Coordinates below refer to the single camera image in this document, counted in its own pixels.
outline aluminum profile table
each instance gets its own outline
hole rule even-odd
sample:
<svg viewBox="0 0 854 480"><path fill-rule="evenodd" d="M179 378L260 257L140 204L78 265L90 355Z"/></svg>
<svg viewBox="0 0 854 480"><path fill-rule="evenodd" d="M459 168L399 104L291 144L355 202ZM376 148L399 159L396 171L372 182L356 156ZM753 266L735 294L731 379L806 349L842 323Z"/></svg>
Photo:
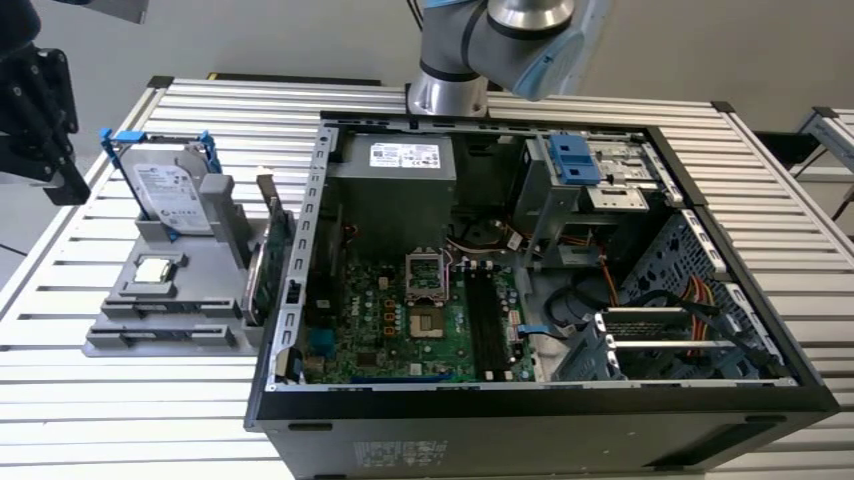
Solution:
<svg viewBox="0 0 854 480"><path fill-rule="evenodd" d="M854 172L854 110L815 107L798 133L810 133Z"/></svg>
<svg viewBox="0 0 854 480"><path fill-rule="evenodd" d="M299 214L320 110L403 113L400 88L175 80L122 128L211 131L235 197L266 207L258 166ZM711 472L713 480L854 478L854 246L735 114L710 103L491 94L491 114L662 128L793 335L847 409ZM96 358L79 352L136 238L138 207L99 158L94 196L63 208L0 292L0 477L290 478L243 431L254 358ZM701 476L679 478L699 479Z"/></svg>

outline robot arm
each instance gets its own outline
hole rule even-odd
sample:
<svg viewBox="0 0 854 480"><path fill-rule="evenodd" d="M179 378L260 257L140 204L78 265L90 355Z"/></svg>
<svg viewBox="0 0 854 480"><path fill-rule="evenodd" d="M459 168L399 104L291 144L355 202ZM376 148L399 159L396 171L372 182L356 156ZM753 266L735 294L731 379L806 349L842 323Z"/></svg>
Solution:
<svg viewBox="0 0 854 480"><path fill-rule="evenodd" d="M410 111L486 115L488 80L529 100L554 93L585 44L574 13L574 0L427 1Z"/></svg>
<svg viewBox="0 0 854 480"><path fill-rule="evenodd" d="M78 132L68 62L32 44L40 29L29 0L0 1L0 172L43 182L53 204L80 205L90 187L68 140Z"/></svg>

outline black plastic part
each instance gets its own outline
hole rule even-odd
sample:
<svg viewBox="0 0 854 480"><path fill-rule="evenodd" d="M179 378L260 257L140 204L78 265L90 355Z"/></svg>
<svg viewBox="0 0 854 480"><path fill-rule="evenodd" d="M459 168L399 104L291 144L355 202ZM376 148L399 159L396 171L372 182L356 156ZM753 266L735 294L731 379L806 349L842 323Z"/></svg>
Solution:
<svg viewBox="0 0 854 480"><path fill-rule="evenodd" d="M268 349L260 352L266 358ZM727 412L837 413L827 387L264 392L258 420L549 417Z"/></svg>
<svg viewBox="0 0 854 480"><path fill-rule="evenodd" d="M172 86L172 82L175 81L175 77L170 77L166 75L155 75L148 80L148 88L170 88Z"/></svg>
<svg viewBox="0 0 854 480"><path fill-rule="evenodd" d="M786 170L802 163L821 145L809 133L753 132Z"/></svg>
<svg viewBox="0 0 854 480"><path fill-rule="evenodd" d="M29 43L0 58L0 172L41 182L59 175L59 186L45 188L55 205L80 205L90 197L68 139L76 131L65 55Z"/></svg>
<svg viewBox="0 0 854 480"><path fill-rule="evenodd" d="M650 127L647 129L647 136L653 142L653 148L658 152L658 156L670 171L670 175L673 175L674 181L679 185L682 195L685 197L685 203L689 207L709 205L706 195L699 191L699 187L697 186L697 183L694 183L694 179L691 178L691 174L685 168L685 165L682 165L682 162L679 161L677 152L670 146L670 142L665 138L661 128Z"/></svg>
<svg viewBox="0 0 854 480"><path fill-rule="evenodd" d="M247 73L211 73L211 80L234 80L239 82L276 82L276 83L316 83L322 85L352 85L363 87L382 87L379 80L362 78L332 78L332 77L300 77L291 75L255 75Z"/></svg>
<svg viewBox="0 0 854 480"><path fill-rule="evenodd" d="M733 107L733 104L730 102L725 102L725 101L721 101L721 100L713 100L711 101L711 106L721 113L735 113L735 107Z"/></svg>
<svg viewBox="0 0 854 480"><path fill-rule="evenodd" d="M412 110L410 110L410 89L412 88L412 84L407 83L403 85L403 108L406 109L406 114L412 115Z"/></svg>
<svg viewBox="0 0 854 480"><path fill-rule="evenodd" d="M29 0L0 1L0 58L32 42L41 21Z"/></svg>
<svg viewBox="0 0 854 480"><path fill-rule="evenodd" d="M561 22L554 27L549 27L545 30L517 30L515 28L510 28L507 25L498 23L498 21L490 16L486 16L486 20L498 33L507 38L513 38L514 40L545 40L547 38L558 35L563 30L566 30L573 21L573 17L567 18L566 21Z"/></svg>
<svg viewBox="0 0 854 480"><path fill-rule="evenodd" d="M471 324L471 346L475 356L478 376L492 372L495 379L502 379L499 372L510 368L505 351L503 325L495 285L490 272L483 269L466 274L466 305Z"/></svg>
<svg viewBox="0 0 854 480"><path fill-rule="evenodd" d="M471 82L472 80L476 80L478 77L480 77L480 74L478 72L468 72L468 73L443 72L442 70L436 70L430 65L427 65L423 60L420 61L419 66L422 67L422 71L427 75L446 82Z"/></svg>
<svg viewBox="0 0 854 480"><path fill-rule="evenodd" d="M825 118L839 118L839 114L830 107L813 107L813 111Z"/></svg>
<svg viewBox="0 0 854 480"><path fill-rule="evenodd" d="M332 424L330 422L290 423L288 430L292 432L331 432Z"/></svg>
<svg viewBox="0 0 854 480"><path fill-rule="evenodd" d="M647 467L667 468L697 465L718 453L769 431L778 423L781 422L746 422L723 426L705 438L701 438L698 442L686 445L679 451L655 460Z"/></svg>
<svg viewBox="0 0 854 480"><path fill-rule="evenodd" d="M471 65L468 64L468 45L471 43L471 34L475 31L478 20L480 20L480 16L483 15L483 12L486 12L486 7L487 2L480 2L475 9L471 11L471 17L468 17L468 23L466 24L466 29L463 30L463 38L459 46L459 57L463 60L463 65L466 65L468 69L471 69Z"/></svg>

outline yellow wire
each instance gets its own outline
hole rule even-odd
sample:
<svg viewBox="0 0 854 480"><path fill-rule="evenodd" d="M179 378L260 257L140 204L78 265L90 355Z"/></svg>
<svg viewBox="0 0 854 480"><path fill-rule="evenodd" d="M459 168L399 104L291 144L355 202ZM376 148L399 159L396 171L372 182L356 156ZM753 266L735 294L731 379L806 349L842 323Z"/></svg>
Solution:
<svg viewBox="0 0 854 480"><path fill-rule="evenodd" d="M706 294L709 295L709 304L714 305L715 304L715 295L711 293L711 288L709 288L709 285L706 285L706 283L703 283L703 288L706 289ZM703 323L703 332L702 332L702 339L706 340L706 332L709 331L709 324Z"/></svg>

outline power supply label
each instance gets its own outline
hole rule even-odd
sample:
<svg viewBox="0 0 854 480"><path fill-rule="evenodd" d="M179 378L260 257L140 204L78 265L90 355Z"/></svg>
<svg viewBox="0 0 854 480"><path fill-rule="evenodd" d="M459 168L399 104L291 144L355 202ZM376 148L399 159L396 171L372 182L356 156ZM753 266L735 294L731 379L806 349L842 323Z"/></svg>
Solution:
<svg viewBox="0 0 854 480"><path fill-rule="evenodd" d="M371 145L372 167L442 168L439 145L375 143Z"/></svg>
<svg viewBox="0 0 854 480"><path fill-rule="evenodd" d="M354 447L362 468L431 467L442 465L448 441L354 442Z"/></svg>
<svg viewBox="0 0 854 480"><path fill-rule="evenodd" d="M180 233L210 232L211 224L187 170L176 165L155 164L138 164L134 169L154 208L150 215Z"/></svg>

